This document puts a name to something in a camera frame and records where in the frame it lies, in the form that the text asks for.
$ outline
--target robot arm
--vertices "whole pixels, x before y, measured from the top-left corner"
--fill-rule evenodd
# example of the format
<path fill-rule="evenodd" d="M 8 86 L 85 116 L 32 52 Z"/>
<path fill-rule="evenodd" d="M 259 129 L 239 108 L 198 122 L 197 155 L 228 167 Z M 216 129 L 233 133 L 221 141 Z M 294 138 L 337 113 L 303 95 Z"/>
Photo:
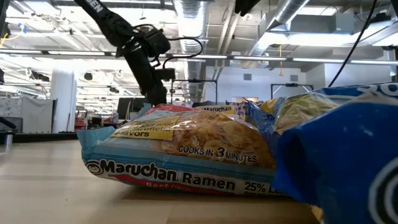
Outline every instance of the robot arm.
<path fill-rule="evenodd" d="M 75 0 L 98 24 L 106 39 L 117 47 L 116 56 L 123 56 L 133 72 L 141 94 L 149 103 L 167 103 L 167 90 L 162 79 L 174 79 L 174 69 L 158 69 L 150 65 L 148 57 L 157 57 L 170 50 L 163 30 L 150 24 L 132 26 L 118 14 L 110 11 L 99 0 Z"/>

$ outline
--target desk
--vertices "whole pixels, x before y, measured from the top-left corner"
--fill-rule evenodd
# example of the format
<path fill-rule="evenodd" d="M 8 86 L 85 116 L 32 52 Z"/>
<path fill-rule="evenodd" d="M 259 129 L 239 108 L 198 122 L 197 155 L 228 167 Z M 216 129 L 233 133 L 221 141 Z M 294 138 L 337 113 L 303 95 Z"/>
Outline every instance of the desk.
<path fill-rule="evenodd" d="M 97 178 L 74 140 L 15 144 L 0 157 L 0 198 L 4 224 L 317 223 L 289 198 L 174 193 Z"/>

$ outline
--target column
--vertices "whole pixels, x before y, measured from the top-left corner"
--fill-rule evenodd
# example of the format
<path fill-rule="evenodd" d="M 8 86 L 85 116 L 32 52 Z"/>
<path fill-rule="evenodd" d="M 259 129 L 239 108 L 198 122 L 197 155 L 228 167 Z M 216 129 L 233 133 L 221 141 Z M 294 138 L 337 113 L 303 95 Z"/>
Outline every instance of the column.
<path fill-rule="evenodd" d="M 53 133 L 75 130 L 75 111 L 78 72 L 57 67 L 52 70 L 51 100 L 57 100 Z"/>

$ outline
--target table surface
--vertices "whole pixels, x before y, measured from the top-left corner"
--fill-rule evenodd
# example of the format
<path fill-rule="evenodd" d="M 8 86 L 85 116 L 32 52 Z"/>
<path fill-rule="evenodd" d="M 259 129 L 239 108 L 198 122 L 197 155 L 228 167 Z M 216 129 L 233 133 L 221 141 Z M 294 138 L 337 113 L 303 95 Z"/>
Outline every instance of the table surface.
<path fill-rule="evenodd" d="M 317 223 L 288 198 L 215 197 L 91 175 L 78 141 L 14 144 L 0 156 L 0 223 Z"/>

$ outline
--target ceiling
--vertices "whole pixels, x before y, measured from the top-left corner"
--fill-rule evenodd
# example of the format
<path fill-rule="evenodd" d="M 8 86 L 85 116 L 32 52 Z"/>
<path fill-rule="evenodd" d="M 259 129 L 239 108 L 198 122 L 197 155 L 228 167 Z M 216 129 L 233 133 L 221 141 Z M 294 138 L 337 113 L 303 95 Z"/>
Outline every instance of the ceiling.
<path fill-rule="evenodd" d="M 14 40 L 5 41 L 3 49 L 32 49 L 32 50 L 79 50 L 79 51 L 112 51 L 116 49 L 104 38 L 95 24 L 94 20 L 80 7 L 77 7 L 73 1 L 51 0 L 51 1 L 31 1 L 32 4 L 24 4 L 23 1 L 12 1 L 12 6 L 7 11 L 6 21 L 10 23 L 12 34 L 20 33 L 20 25 L 26 28 L 26 33 Z M 330 16 L 340 12 L 366 12 L 372 4 L 372 0 L 347 1 L 347 0 L 322 0 L 310 1 L 299 14 L 321 14 Z M 106 0 L 103 1 L 112 11 L 118 13 L 131 24 L 153 24 L 158 28 L 163 28 L 167 37 L 178 37 L 178 18 L 172 10 L 148 9 L 142 8 L 149 4 L 158 4 L 159 1 L 135 1 L 135 0 Z M 171 1 L 165 1 L 166 5 L 171 6 Z M 215 54 L 223 29 L 223 21 L 228 14 L 227 9 L 229 0 L 215 0 L 210 3 L 206 18 L 206 35 L 203 38 L 206 54 Z M 249 19 L 239 18 L 237 27 L 234 30 L 233 38 L 227 49 L 227 54 L 240 52 L 241 55 L 257 42 L 259 38 L 258 26 L 263 14 L 277 8 L 278 0 L 262 0 L 250 12 Z M 379 8 L 389 9 L 389 1 L 379 1 Z M 179 42 L 172 42 L 172 53 L 182 52 Z M 270 56 L 279 56 L 280 49 L 269 47 L 266 50 Z M 291 57 L 344 57 L 348 53 L 349 47 L 339 48 L 336 54 L 336 47 L 309 47 L 303 45 L 282 46 L 282 56 Z M 358 53 L 354 54 L 356 58 L 378 58 L 380 47 L 359 47 Z M 113 59 L 54 59 L 44 57 L 10 57 L 0 55 L 0 67 L 5 71 L 5 80 L 8 83 L 46 83 L 40 80 L 32 80 L 27 76 L 27 68 L 40 72 L 51 79 L 52 65 L 64 63 L 68 60 L 75 60 L 76 64 L 82 66 L 87 71 L 97 74 L 92 81 L 84 79 L 83 75 L 79 78 L 79 85 L 137 85 L 127 63 L 123 60 Z M 305 62 L 286 62 L 284 67 L 301 68 L 304 72 L 313 64 Z M 270 62 L 269 69 L 279 66 L 279 62 Z M 184 62 L 178 61 L 169 63 L 168 67 L 173 67 L 177 71 L 179 78 L 184 79 Z M 50 87 L 20 87 L 29 91 L 49 96 Z M 182 98 L 184 93 L 177 90 L 177 97 Z M 109 88 L 79 88 L 78 105 L 95 105 L 95 102 L 87 103 L 95 95 L 139 95 L 138 88 L 120 88 L 119 94 L 109 91 Z M 117 103 L 117 97 L 105 101 L 101 105 L 106 106 L 106 110 Z"/>

